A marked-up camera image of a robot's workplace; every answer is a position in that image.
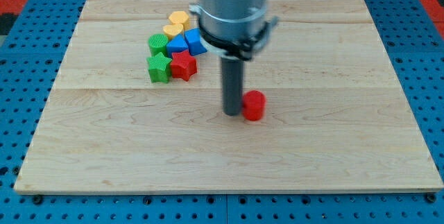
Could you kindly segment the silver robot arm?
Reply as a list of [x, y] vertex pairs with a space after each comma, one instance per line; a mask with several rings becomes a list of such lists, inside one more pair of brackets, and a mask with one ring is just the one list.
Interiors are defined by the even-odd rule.
[[198, 0], [189, 10], [198, 17], [205, 47], [228, 59], [252, 60], [278, 23], [266, 19], [267, 0]]

